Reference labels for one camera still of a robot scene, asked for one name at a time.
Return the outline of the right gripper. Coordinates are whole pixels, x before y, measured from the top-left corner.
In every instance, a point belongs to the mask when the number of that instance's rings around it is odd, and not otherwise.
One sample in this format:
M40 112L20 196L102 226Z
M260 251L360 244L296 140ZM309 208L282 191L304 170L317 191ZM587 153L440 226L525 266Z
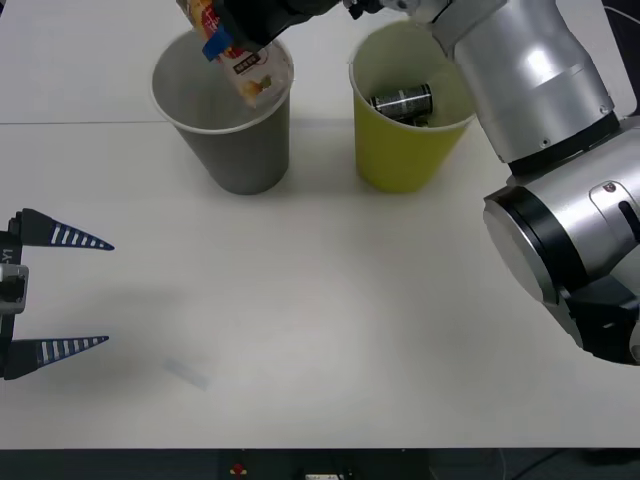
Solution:
M223 1L222 22L212 7L205 7L202 11L206 36L203 54L212 61L233 43L266 46L299 21L298 1Z

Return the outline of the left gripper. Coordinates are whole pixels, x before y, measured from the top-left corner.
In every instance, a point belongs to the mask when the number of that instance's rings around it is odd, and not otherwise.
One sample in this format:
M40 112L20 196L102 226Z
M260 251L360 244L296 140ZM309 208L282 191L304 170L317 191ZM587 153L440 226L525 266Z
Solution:
M1 378L6 381L21 378L109 340L108 336L92 336L12 341L15 315L23 300L23 281L18 279L21 243L46 248L114 249L112 244L97 236L29 208L18 211L13 217L13 227L10 221L1 231Z

